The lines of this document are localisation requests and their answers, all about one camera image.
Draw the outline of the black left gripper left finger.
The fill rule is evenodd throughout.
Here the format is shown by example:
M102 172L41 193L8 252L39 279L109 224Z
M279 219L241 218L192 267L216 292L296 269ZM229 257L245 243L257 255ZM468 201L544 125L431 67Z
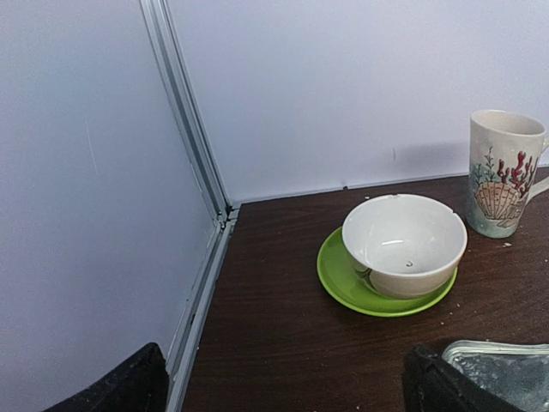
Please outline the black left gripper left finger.
M164 411L166 361L150 342L104 377L49 408L50 411Z

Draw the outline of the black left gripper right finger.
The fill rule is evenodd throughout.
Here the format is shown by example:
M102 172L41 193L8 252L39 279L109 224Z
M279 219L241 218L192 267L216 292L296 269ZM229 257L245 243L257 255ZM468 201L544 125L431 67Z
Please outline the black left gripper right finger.
M402 389L406 411L517 411L480 388L430 348L416 344L404 356Z

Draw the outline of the bunny tin lid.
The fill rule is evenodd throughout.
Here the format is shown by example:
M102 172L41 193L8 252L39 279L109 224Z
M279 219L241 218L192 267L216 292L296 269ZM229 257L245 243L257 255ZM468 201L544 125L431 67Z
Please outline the bunny tin lid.
M442 358L481 389L524 411L548 410L548 345L460 340Z

